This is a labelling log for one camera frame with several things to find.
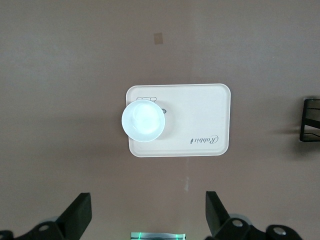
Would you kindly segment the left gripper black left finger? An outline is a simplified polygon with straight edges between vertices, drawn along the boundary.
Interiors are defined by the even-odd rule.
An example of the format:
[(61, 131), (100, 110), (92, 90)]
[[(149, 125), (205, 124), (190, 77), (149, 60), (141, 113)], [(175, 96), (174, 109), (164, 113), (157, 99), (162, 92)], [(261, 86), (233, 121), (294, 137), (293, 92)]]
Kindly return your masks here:
[(57, 220), (42, 222), (18, 237), (0, 230), (0, 240), (80, 240), (91, 220), (91, 194), (80, 193)]

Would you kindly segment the white bowl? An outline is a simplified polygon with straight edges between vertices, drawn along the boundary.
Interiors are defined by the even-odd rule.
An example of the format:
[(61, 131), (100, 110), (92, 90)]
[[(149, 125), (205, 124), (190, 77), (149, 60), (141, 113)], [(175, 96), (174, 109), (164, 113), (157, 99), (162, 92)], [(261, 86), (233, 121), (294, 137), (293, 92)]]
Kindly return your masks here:
[(156, 103), (139, 99), (124, 109), (121, 124), (130, 139), (147, 143), (156, 140), (163, 133), (166, 119), (163, 110)]

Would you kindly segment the beige rectangular tray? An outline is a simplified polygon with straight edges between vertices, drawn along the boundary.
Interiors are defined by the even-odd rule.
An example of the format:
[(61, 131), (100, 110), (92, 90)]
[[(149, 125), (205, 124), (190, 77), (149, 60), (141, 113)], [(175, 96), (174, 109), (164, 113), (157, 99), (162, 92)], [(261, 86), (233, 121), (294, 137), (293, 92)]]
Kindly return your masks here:
[(135, 85), (127, 91), (126, 103), (136, 100), (161, 107), (165, 127), (153, 141), (129, 139), (134, 156), (220, 156), (228, 150), (231, 91), (225, 84)]

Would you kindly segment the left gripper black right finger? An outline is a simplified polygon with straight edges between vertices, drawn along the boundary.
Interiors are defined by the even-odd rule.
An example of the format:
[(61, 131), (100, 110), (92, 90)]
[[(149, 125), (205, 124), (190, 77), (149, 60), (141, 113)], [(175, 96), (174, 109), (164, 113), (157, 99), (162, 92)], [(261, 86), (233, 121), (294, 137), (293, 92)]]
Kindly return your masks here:
[(205, 217), (211, 233), (205, 240), (303, 240), (285, 225), (272, 224), (261, 231), (238, 216), (231, 217), (215, 191), (205, 194)]

